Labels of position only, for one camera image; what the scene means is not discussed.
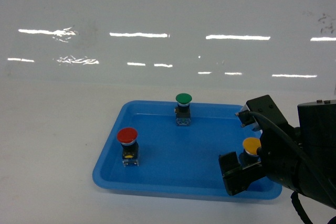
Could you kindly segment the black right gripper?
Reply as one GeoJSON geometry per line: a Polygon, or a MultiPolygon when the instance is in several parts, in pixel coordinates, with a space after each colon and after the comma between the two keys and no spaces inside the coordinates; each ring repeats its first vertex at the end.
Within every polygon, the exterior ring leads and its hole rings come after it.
{"type": "Polygon", "coordinates": [[[300,148],[297,130],[287,120],[257,119],[257,122],[262,130],[261,161],[258,155],[246,151],[218,157],[226,192],[234,196],[246,191],[253,182],[264,178],[265,173],[269,179],[288,189],[314,190],[314,176],[292,148],[300,148]]]}

